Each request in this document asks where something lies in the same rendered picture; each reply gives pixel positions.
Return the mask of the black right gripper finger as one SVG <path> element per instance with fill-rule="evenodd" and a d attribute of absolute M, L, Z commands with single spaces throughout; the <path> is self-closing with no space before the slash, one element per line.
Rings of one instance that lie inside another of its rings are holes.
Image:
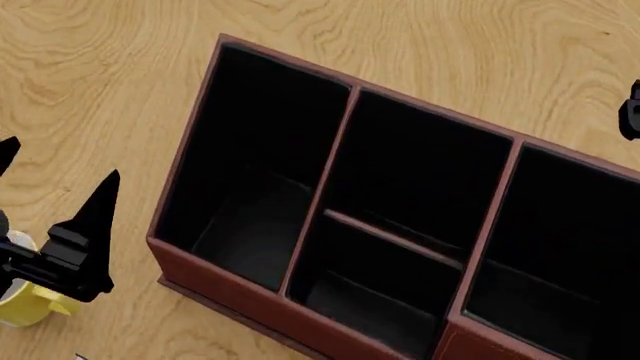
<path fill-rule="evenodd" d="M 618 110 L 619 131 L 626 140 L 640 140 L 640 79 L 635 80 Z"/>

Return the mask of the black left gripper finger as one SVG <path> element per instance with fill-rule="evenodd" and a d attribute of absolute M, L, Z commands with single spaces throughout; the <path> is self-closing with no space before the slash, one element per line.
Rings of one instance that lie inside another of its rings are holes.
<path fill-rule="evenodd" d="M 21 143 L 15 136 L 0 141 L 0 177 L 10 167 L 20 147 Z"/>
<path fill-rule="evenodd" d="M 113 290 L 109 263 L 119 185 L 120 174 L 113 170 L 73 218 L 49 228 L 40 254 L 55 265 L 54 290 L 85 303 Z"/>

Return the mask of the brown leather compartment caddy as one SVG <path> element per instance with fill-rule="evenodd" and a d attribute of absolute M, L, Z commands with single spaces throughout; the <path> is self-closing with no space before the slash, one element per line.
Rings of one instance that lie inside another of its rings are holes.
<path fill-rule="evenodd" d="M 230 35 L 147 244 L 320 360 L 640 360 L 640 172 Z"/>

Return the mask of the yellow tape roll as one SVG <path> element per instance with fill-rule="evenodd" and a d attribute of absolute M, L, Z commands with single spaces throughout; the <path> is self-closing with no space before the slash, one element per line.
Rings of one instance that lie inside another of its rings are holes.
<path fill-rule="evenodd" d="M 0 247 L 0 323 L 25 327 L 44 320 L 51 312 L 71 315 L 81 302 L 33 284 L 22 278 L 7 275 L 3 265 L 11 260 L 6 249 Z"/>

